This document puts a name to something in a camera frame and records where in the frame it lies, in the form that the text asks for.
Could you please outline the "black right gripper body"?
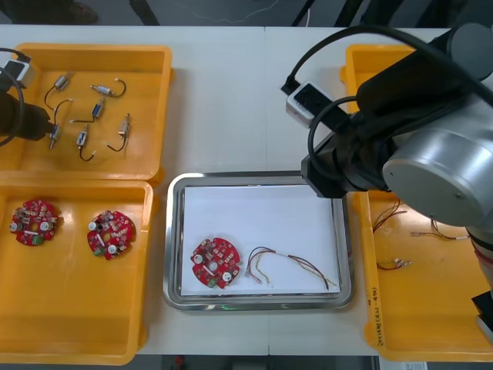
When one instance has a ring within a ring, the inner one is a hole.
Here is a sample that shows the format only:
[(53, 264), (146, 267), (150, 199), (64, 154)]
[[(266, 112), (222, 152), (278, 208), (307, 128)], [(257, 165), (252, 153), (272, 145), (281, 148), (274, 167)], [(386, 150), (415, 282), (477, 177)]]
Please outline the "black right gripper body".
[(337, 148), (337, 136), (330, 133), (314, 148), (315, 160), (306, 155), (301, 175), (318, 197), (343, 198), (348, 192), (367, 192), (389, 188), (383, 177), (361, 161), (347, 160), (347, 151)]

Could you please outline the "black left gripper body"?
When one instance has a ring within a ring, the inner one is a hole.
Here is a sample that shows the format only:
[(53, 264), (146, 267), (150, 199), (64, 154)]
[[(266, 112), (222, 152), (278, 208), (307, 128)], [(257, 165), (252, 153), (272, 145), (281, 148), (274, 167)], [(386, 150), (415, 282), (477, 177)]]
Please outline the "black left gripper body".
[(35, 138), (35, 119), (23, 99), (17, 99), (6, 92), (1, 93), (1, 136)]

